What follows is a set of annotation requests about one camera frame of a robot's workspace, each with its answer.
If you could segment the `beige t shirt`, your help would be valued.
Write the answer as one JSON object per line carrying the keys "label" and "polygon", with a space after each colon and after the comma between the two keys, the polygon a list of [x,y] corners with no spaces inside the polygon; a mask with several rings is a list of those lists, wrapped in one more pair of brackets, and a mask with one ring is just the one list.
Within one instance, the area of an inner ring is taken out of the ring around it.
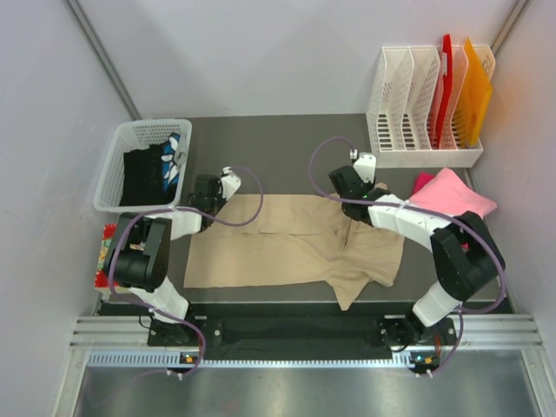
{"label": "beige t shirt", "polygon": [[345,216],[318,195],[234,195],[221,221],[193,235],[187,288],[324,281],[347,311],[371,281],[391,287],[404,239]]}

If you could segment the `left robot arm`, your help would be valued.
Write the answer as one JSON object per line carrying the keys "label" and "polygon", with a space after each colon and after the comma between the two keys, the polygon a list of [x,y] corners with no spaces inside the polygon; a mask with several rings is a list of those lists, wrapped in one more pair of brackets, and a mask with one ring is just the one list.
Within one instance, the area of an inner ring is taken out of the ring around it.
{"label": "left robot arm", "polygon": [[144,216],[129,231],[119,256],[114,257],[123,231],[136,217],[130,212],[120,215],[103,272],[107,275],[114,267],[113,285],[128,289],[151,306],[150,346],[192,346],[198,341],[192,308],[168,278],[170,242],[207,229],[213,221],[203,214],[216,215],[240,185],[241,179],[231,170],[219,176],[198,175],[186,205],[199,214],[169,211]]}

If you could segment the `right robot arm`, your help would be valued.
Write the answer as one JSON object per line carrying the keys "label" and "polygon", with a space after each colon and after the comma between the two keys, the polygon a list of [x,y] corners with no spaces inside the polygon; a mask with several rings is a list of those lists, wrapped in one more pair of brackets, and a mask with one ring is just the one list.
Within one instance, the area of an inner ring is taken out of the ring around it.
{"label": "right robot arm", "polygon": [[505,272],[499,248],[473,211],[447,215],[421,208],[364,182],[350,165],[328,177],[347,217],[395,232],[432,254],[437,281],[396,327],[401,344],[428,342],[441,320]]}

